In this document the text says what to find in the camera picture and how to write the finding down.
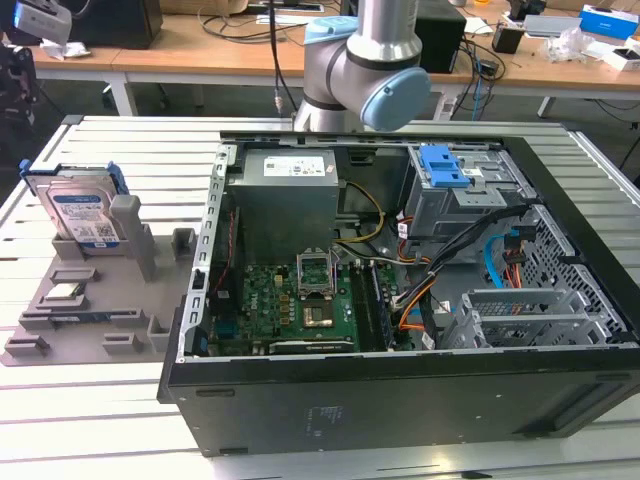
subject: black box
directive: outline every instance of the black box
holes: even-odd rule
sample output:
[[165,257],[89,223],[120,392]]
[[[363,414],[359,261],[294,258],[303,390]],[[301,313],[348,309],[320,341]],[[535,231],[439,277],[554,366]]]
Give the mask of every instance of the black box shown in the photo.
[[466,23],[447,0],[419,0],[416,34],[422,40],[420,66],[429,73],[451,73]]
[[[0,2],[0,30],[16,45],[39,45],[40,39],[13,27],[16,0]],[[78,12],[86,0],[61,4]],[[160,0],[94,0],[84,18],[73,20],[69,41],[87,47],[149,48],[162,27]]]
[[498,53],[516,53],[522,35],[524,35],[524,30],[521,28],[498,25],[491,42],[491,48]]

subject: small circuit board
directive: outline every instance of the small circuit board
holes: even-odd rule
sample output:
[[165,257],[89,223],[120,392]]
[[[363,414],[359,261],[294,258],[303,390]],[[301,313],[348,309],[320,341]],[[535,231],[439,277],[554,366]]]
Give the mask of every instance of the small circuit board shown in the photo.
[[[397,292],[393,269],[382,267],[381,296],[389,301]],[[309,283],[326,280],[321,263],[305,265]],[[291,265],[249,265],[244,269],[242,310],[231,328],[214,323],[211,343],[222,355],[264,355],[283,342],[335,342],[353,344],[360,351],[358,326],[353,308],[350,267],[338,265],[332,297],[300,298],[298,269]]]

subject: yellow wire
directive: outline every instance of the yellow wire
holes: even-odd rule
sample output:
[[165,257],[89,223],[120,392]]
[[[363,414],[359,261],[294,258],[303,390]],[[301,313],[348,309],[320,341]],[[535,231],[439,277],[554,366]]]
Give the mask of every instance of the yellow wire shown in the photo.
[[373,203],[376,207],[376,209],[378,210],[378,216],[380,217],[380,220],[378,221],[378,226],[376,227],[376,229],[369,233],[368,235],[363,235],[362,237],[354,237],[354,238],[340,238],[338,240],[335,241],[335,243],[360,243],[360,242],[366,242],[367,240],[369,240],[370,238],[375,237],[376,235],[378,235],[381,231],[382,228],[384,227],[384,212],[382,211],[382,208],[380,207],[380,204],[376,201],[375,198],[373,198],[373,195],[371,195],[369,192],[367,192],[364,187],[362,185],[359,185],[355,182],[347,182],[347,185],[352,185],[355,188],[357,188],[358,190],[360,190],[360,192],[367,197],[369,200],[371,200],[371,203]]

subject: blue box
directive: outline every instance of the blue box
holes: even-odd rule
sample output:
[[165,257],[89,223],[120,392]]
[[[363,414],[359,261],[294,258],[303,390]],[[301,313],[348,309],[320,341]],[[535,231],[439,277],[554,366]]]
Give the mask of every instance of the blue box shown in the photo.
[[633,35],[640,23],[640,17],[632,13],[596,8],[585,5],[580,12],[582,23],[580,28],[584,32],[598,33],[608,37],[626,40]]

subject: power cord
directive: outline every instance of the power cord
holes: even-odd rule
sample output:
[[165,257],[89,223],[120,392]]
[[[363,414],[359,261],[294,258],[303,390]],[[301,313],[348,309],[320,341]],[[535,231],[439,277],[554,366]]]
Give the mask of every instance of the power cord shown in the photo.
[[280,62],[278,61],[278,45],[276,41],[276,9],[273,0],[269,0],[269,33],[271,39],[271,53],[273,55],[273,64],[276,70],[276,78],[275,78],[275,102],[276,107],[281,106],[281,100],[279,100],[279,85],[278,78],[282,82],[282,86],[284,87],[285,92],[287,92],[287,97],[289,97],[289,102],[291,102],[291,107],[293,108],[294,113],[298,111],[298,106],[296,105],[295,100],[293,99],[293,95],[291,95],[291,91],[287,86],[287,82],[282,75],[282,70],[280,70]]
[[627,154],[624,156],[624,160],[622,160],[622,163],[620,164],[620,167],[619,167],[620,170],[622,170],[624,166],[627,164],[627,161],[631,158],[631,154],[637,148],[638,144],[640,144],[640,137],[636,138],[636,141],[633,142],[633,145],[631,145],[631,148],[629,149]]

